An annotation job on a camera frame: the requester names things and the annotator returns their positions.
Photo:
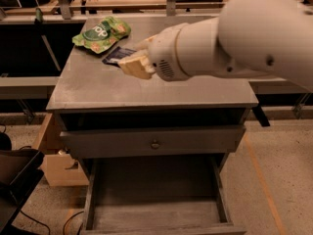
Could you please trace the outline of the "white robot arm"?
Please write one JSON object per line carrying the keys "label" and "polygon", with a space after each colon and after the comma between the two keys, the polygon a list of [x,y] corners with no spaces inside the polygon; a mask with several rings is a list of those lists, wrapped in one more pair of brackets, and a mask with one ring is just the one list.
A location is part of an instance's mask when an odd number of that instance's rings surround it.
{"label": "white robot arm", "polygon": [[168,27],[118,64],[142,79],[276,76],[310,91],[313,14],[296,0],[229,0],[218,17]]}

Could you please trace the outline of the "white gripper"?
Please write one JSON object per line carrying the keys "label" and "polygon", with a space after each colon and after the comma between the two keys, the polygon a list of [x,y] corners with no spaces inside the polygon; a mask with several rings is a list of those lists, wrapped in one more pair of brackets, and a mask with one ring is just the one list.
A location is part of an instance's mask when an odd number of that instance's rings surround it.
{"label": "white gripper", "polygon": [[136,43],[134,48],[139,51],[122,58],[118,65],[125,74],[141,79],[151,79],[155,72],[165,81],[189,79],[179,64],[176,49],[177,38],[184,26],[185,23],[180,23],[168,27],[159,34]]}

